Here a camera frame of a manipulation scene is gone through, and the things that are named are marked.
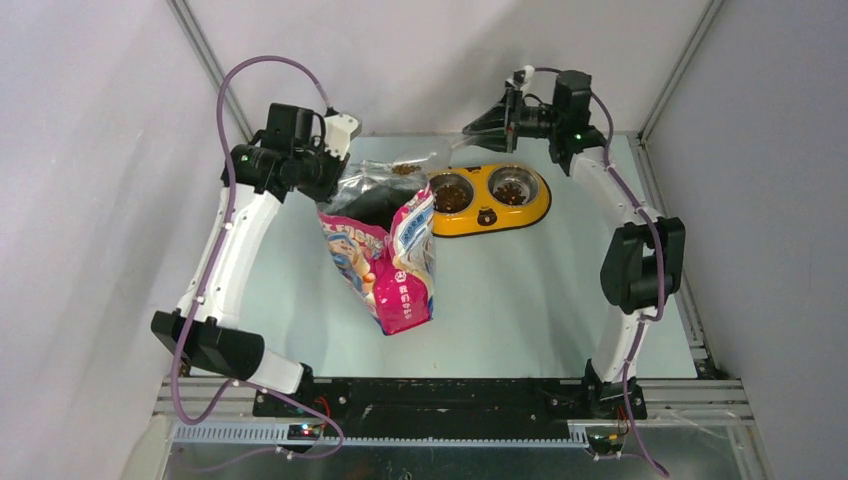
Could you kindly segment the cat food bag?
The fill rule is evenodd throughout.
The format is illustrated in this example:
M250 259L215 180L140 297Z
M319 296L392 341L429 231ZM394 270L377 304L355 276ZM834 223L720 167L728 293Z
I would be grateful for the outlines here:
M432 319L435 196L425 173L374 161L349 167L318 216L335 267L383 334Z

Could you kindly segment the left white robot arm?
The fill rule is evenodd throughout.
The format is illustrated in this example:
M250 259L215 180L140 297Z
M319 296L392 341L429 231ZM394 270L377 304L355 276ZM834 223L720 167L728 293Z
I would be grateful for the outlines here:
M334 109L320 115L274 103L265 128L232 148L202 261L174 310L158 311L151 321L153 334L180 363L278 391L278 404L292 416L312 411L316 390L302 380L310 369L240 328L242 297L286 196L299 191L317 203L329 201L360 131L358 119Z

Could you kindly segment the clear plastic scoop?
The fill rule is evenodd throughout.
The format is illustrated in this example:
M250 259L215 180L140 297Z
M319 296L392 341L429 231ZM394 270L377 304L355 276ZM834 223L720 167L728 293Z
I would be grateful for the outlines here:
M431 174L448 169L456 151L472 144L470 137L458 135L427 140L422 146L400 154L392 163L393 175Z

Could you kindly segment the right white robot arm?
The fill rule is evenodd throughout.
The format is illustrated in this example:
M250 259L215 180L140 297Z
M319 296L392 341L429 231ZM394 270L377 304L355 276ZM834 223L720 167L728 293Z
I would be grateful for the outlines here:
M669 297L681 286L686 229L679 218L639 198L620 173L611 150L614 127L601 131L591 122L592 106L612 118L593 92L591 76L556 70L551 100L530 106L525 98L536 71L514 71L501 99L462 132L474 145L506 153L521 138L547 140L551 161L589 195L610 226L600 269L610 318L587 362L586 375L595 382L581 392L585 411L606 418L622 403L616 384L627 385L636 373L649 325L663 319Z

